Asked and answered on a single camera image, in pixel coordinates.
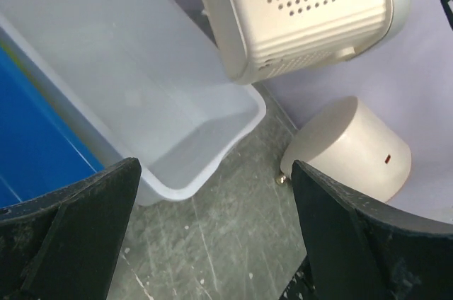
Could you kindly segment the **blue plastic tub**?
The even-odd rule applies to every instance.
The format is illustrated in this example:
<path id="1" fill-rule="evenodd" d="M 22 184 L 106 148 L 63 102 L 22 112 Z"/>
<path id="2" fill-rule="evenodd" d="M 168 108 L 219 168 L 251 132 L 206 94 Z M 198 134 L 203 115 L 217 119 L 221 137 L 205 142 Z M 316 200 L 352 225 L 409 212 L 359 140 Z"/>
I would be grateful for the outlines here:
<path id="1" fill-rule="evenodd" d="M 103 165 L 1 51 L 1 206 L 83 180 Z"/>

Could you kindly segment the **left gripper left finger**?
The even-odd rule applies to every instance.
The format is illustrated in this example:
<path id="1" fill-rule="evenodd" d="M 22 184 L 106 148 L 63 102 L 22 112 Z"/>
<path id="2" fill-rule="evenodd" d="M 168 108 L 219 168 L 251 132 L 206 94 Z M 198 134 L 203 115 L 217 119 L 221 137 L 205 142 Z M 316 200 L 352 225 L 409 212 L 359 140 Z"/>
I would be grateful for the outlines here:
<path id="1" fill-rule="evenodd" d="M 106 299 L 142 168 L 125 158 L 1 208 L 2 299 Z"/>

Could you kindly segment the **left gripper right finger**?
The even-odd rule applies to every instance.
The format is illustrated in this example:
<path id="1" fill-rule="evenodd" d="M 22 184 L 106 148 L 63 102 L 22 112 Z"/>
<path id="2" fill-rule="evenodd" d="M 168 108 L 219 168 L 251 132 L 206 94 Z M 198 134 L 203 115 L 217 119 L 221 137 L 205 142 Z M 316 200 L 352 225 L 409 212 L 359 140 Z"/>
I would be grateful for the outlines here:
<path id="1" fill-rule="evenodd" d="M 295 161 L 306 257 L 291 299 L 451 299 L 452 225 L 389 206 Z"/>

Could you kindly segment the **beige perforated basket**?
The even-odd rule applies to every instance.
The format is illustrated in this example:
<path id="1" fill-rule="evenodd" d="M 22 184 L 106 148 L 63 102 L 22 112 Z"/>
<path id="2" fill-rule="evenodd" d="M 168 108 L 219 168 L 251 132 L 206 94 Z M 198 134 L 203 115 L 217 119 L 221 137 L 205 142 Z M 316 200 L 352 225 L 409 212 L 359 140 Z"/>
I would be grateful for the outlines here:
<path id="1" fill-rule="evenodd" d="M 226 75 L 250 84 L 353 59 L 398 34 L 411 0 L 202 0 Z"/>

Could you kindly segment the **white plastic tub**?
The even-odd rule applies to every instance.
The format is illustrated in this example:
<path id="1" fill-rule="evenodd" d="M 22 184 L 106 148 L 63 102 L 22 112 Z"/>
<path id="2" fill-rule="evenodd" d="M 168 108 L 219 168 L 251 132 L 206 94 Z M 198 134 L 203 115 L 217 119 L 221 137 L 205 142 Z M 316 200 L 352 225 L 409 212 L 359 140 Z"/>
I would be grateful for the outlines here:
<path id="1" fill-rule="evenodd" d="M 266 114 L 174 0 L 1 0 L 1 38 L 103 165 L 139 159 L 143 206 L 191 198 Z"/>

